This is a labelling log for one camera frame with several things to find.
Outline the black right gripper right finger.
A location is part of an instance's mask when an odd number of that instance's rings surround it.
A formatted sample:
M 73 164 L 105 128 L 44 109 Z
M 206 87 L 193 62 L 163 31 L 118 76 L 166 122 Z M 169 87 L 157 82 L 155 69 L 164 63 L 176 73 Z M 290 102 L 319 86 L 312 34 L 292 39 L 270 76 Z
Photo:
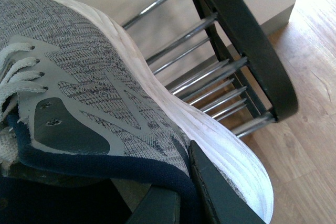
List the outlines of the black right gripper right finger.
M 203 223 L 264 223 L 235 193 L 195 141 L 188 149 L 192 180 L 202 201 Z

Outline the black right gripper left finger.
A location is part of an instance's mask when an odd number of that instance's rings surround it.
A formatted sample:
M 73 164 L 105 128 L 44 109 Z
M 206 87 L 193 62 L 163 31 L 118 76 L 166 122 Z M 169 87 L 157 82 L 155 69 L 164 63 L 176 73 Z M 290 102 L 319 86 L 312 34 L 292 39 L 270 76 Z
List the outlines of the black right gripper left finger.
M 151 186 L 126 223 L 180 223 L 181 197 L 170 189 Z

